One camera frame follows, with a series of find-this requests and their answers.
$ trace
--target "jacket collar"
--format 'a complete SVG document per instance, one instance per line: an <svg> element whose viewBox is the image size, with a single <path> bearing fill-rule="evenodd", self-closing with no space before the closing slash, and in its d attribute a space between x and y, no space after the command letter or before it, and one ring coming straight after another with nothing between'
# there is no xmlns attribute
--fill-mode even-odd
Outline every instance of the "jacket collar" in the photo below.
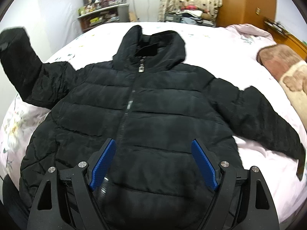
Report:
<svg viewBox="0 0 307 230"><path fill-rule="evenodd" d="M144 35L141 26L133 26L113 56L113 65L118 70L137 71L141 59L145 72L170 70L184 61L185 42L174 31Z"/></svg>

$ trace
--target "zipper pull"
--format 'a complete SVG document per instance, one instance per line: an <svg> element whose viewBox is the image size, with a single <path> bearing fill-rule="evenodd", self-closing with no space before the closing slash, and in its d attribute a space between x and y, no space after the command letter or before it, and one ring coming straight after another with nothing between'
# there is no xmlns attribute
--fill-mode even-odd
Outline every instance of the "zipper pull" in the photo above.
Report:
<svg viewBox="0 0 307 230"><path fill-rule="evenodd" d="M140 61L140 66L139 66L139 73L143 73L144 72L144 59L141 59Z"/></svg>

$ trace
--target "black puffer jacket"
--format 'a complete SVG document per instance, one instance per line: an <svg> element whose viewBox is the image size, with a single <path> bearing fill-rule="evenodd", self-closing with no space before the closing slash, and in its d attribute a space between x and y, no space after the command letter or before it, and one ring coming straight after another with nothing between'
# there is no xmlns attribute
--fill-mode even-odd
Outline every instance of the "black puffer jacket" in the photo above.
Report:
<svg viewBox="0 0 307 230"><path fill-rule="evenodd" d="M238 168L234 134L304 158L296 131L256 88L240 91L183 64L185 43L174 31L146 36L134 26L113 61L77 71L68 62L42 64L23 29L2 32L0 44L22 99L52 109L21 164L20 195L29 208L50 166L73 167L107 138L117 152L100 209L114 229L197 228L212 194L191 156L195 138Z"/></svg>

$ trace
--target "bed sheet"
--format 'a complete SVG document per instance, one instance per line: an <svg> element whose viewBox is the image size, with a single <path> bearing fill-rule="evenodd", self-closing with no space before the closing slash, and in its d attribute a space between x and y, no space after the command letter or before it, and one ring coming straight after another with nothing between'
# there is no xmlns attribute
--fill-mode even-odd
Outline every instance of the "bed sheet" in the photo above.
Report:
<svg viewBox="0 0 307 230"><path fill-rule="evenodd" d="M75 69L80 69L90 63L111 60L122 37L136 24L143 27L144 34L177 31L186 42L185 63L203 67L241 90L251 85L256 87L298 132L301 142L307 147L306 131L283 89L256 61L258 50L275 42L269 33L251 25L211 28L179 23L105 24L76 38L47 62L69 61ZM48 112L48 109L24 103L17 95L4 118L0 129L0 162L17 187L20 163L30 137ZM238 136L234 139L244 168L253 165L260 168L274 199L279 222L287 222L307 197L306 166L303 180L299 181L296 160L267 150L257 142Z"/></svg>

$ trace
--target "blue textured pad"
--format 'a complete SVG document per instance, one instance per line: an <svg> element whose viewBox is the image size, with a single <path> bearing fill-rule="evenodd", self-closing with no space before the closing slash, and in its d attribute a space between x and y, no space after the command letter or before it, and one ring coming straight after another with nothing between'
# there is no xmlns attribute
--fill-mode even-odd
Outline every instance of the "blue textured pad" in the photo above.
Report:
<svg viewBox="0 0 307 230"><path fill-rule="evenodd" d="M102 153L100 159L98 160L96 166L92 171L92 181L90 183L90 189L94 191L98 186L101 185L104 177L106 176L106 172L111 165L113 157L116 152L116 144L112 139L105 151Z"/></svg>
<svg viewBox="0 0 307 230"><path fill-rule="evenodd" d="M215 191L219 186L215 179L215 170L196 140L192 142L191 151L206 186Z"/></svg>

